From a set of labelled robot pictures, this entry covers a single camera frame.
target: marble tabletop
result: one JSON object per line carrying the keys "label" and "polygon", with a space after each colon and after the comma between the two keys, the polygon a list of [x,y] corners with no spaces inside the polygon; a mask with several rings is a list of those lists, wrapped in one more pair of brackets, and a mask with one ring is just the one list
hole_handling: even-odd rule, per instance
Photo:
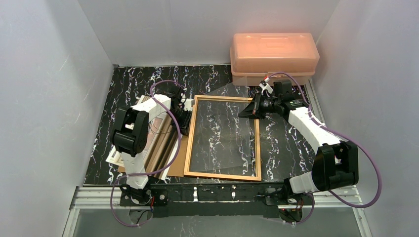
{"label": "marble tabletop", "polygon": [[[119,106],[136,104],[141,95],[149,95],[152,84],[167,79],[175,80],[183,85],[186,88],[186,96],[193,98],[194,95],[208,94],[231,83],[232,75],[230,65],[122,67],[115,69],[93,144],[84,179],[85,185],[110,185],[118,176],[122,175],[117,171],[116,165],[105,161],[112,148],[110,133],[115,122],[115,111]],[[252,88],[249,88],[249,95],[251,96],[251,94]],[[301,134],[283,118],[276,114],[268,115],[266,119],[259,121],[259,129],[262,181],[280,182],[290,176],[300,175],[311,170],[314,151]],[[221,141],[217,145],[221,146],[223,142],[228,141]],[[202,159],[211,161],[207,164],[212,164],[211,169],[215,169],[214,165],[220,163],[220,161],[212,162],[211,154],[208,154],[207,157],[202,154]],[[240,165],[234,165],[234,170],[231,172],[251,175],[254,172],[253,165],[251,158],[245,158]],[[214,183],[225,181],[197,177],[167,177],[166,182]]]}

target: metal frame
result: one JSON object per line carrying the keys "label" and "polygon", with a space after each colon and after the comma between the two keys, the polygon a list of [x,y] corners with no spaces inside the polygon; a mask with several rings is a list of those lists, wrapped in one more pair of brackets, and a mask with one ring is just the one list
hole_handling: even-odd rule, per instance
{"label": "metal frame", "polygon": [[[306,86],[306,93],[313,107],[313,113],[318,119],[324,122],[324,117],[320,110],[320,105],[317,101],[316,94],[313,89],[312,80]],[[69,217],[63,232],[64,237],[72,237],[77,218],[79,216],[80,209],[110,209],[110,195],[111,187],[96,187],[87,185],[85,187],[77,188],[73,197],[73,201],[70,207]],[[359,196],[356,186],[350,186],[334,190],[336,194],[344,198],[345,200],[353,204],[362,204],[361,197]],[[115,209],[148,209],[148,207],[124,207],[120,206],[120,196],[122,192],[119,189],[115,189],[113,195],[113,208]],[[348,208],[347,205],[340,202],[337,198],[331,195],[329,192],[318,192],[314,193],[314,199],[316,201],[315,208]],[[290,205],[279,205],[278,208],[294,208]],[[311,208],[310,205],[304,206],[304,209]],[[364,214],[364,209],[353,208],[354,217],[358,223],[358,228],[362,237],[371,237],[371,231]]]}
{"label": "metal frame", "polygon": [[195,109],[192,111],[191,125],[189,128],[188,147],[186,149],[186,160],[183,174],[185,176],[207,177],[215,179],[234,179],[234,180],[248,180],[248,181],[262,181],[262,169],[260,161],[260,143],[259,143],[259,120],[254,120],[254,154],[255,154],[255,173],[256,176],[246,175],[232,175],[232,174],[217,174],[217,173],[203,173],[190,171],[190,162],[192,156],[192,146],[194,141],[195,122],[198,110],[198,103],[202,100],[207,101],[223,101],[223,102],[245,102],[249,103],[252,98],[243,97],[229,97],[229,96],[212,96],[212,95],[195,95]]}

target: plastic bin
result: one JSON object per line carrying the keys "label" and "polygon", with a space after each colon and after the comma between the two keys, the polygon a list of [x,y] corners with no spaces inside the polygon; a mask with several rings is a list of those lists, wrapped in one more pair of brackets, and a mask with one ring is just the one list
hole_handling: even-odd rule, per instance
{"label": "plastic bin", "polygon": [[259,85],[271,73],[286,72],[304,85],[319,58],[310,33],[235,34],[230,49],[233,84]]}

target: orange plastic box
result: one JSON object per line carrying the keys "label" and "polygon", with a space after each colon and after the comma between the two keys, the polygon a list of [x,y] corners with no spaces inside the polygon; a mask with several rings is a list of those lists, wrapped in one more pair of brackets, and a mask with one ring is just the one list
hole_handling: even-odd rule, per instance
{"label": "orange plastic box", "polygon": [[304,85],[319,58],[310,33],[235,34],[230,49],[233,84],[259,85],[271,73],[286,72]]}

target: wooden picture frame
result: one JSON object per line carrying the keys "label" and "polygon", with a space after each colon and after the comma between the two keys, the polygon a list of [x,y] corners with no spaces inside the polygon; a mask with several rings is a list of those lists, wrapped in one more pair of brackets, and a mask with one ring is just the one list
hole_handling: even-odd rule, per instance
{"label": "wooden picture frame", "polygon": [[234,179],[234,180],[247,180],[247,181],[261,181],[261,161],[260,161],[260,140],[259,140],[259,120],[254,120],[254,155],[255,155],[255,175],[256,176],[246,176],[246,175],[231,175],[231,174],[217,174],[217,173],[203,173],[189,171],[191,156],[192,156],[192,146],[194,139],[194,130],[195,122],[197,117],[198,103],[199,101],[225,101],[225,102],[243,102],[249,103],[252,98],[243,98],[243,97],[228,97],[228,96],[209,96],[209,95],[195,95],[195,106],[192,111],[191,124],[189,128],[189,138],[188,146],[186,150],[186,160],[185,168],[183,174],[185,176],[198,176],[198,177],[207,177],[207,178],[220,178],[220,179]]}

